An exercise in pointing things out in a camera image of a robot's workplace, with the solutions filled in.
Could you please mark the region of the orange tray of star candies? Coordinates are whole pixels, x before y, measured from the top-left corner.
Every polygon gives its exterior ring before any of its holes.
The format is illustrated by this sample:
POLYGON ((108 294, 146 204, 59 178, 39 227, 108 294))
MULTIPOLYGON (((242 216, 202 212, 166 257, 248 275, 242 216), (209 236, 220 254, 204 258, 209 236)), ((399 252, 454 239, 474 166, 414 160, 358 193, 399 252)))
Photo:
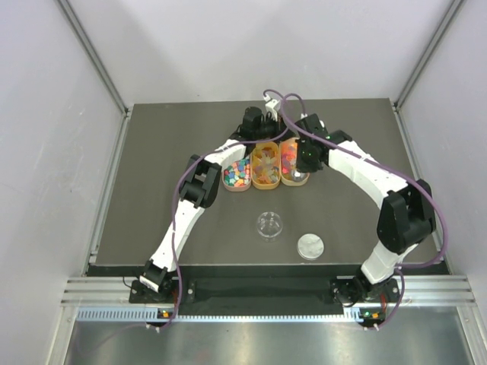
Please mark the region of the orange tray of star candies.
POLYGON ((310 174, 305 181, 294 182, 291 178, 291 172, 297 169, 297 156, 298 156, 298 143, 296 138, 289 138, 283 141, 279 145, 280 161, 281 161, 281 182, 287 186, 302 186, 308 179, 310 174))

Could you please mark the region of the silver metal scoop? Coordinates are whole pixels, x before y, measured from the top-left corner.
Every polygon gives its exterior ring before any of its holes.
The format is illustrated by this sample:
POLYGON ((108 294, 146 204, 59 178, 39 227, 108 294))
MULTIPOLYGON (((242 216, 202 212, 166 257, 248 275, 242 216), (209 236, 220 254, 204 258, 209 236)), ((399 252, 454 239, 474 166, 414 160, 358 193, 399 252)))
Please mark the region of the silver metal scoop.
POLYGON ((308 173, 302 173, 299 172, 298 170, 293 170, 291 172, 291 178, 295 183, 305 181, 307 177, 308 177, 308 173))

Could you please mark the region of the yellow tray of popsicle candies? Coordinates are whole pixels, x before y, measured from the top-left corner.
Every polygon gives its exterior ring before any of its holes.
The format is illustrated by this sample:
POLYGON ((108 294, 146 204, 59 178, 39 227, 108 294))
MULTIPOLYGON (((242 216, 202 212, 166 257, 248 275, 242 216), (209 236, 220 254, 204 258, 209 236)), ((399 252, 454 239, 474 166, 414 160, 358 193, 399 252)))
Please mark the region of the yellow tray of popsicle candies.
POLYGON ((275 189, 281 182, 281 155, 275 142, 256 144, 250 155, 251 182, 256 189, 275 189))

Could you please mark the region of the pink tray of block candies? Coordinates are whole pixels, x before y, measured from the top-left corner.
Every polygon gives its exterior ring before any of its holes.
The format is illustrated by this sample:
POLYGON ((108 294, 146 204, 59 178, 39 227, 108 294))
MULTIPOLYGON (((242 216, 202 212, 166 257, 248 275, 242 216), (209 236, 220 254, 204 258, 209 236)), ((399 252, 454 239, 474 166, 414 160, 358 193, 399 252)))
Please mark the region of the pink tray of block candies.
POLYGON ((244 192, 248 190, 251 182, 250 156, 233 162, 222 172, 223 187, 230 192, 244 192))

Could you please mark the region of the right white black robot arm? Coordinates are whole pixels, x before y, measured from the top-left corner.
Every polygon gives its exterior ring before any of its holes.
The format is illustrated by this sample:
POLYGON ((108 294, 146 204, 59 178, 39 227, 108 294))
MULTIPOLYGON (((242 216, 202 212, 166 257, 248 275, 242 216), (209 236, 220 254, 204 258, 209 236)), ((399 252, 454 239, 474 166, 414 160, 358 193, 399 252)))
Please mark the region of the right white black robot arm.
POLYGON ((342 130, 328 132, 316 114, 297 121, 296 167, 315 173, 329 167, 347 177, 379 208, 378 242, 352 280, 352 300, 374 300, 393 276, 396 266, 436 229, 430 185, 408 182, 378 166, 342 130))

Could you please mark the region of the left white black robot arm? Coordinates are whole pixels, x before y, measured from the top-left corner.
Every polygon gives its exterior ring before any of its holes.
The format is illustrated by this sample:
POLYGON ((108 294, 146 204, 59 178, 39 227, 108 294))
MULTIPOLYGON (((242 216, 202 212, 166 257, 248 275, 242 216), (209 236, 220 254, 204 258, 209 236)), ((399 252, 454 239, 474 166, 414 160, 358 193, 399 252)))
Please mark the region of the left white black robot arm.
POLYGON ((156 301, 172 294, 178 258, 197 220, 214 203, 222 170, 247 157, 256 144, 282 140, 288 133, 279 106, 246 108, 243 121, 225 143, 202 156, 193 155, 173 194, 171 223, 159 247, 145 263, 139 281, 156 301))

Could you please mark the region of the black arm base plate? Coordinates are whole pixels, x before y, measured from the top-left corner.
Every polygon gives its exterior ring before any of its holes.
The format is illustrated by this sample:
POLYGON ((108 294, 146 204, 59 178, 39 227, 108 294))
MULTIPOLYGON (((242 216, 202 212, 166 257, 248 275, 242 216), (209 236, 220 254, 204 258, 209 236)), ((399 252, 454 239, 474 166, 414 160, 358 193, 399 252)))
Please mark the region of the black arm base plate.
POLYGON ((186 278, 181 304, 197 305, 210 300, 229 300, 242 304, 245 299, 271 298, 290 303, 305 300, 310 303, 350 305, 366 301, 391 302, 399 299, 400 289, 395 279, 378 287, 365 287, 354 278, 186 278))

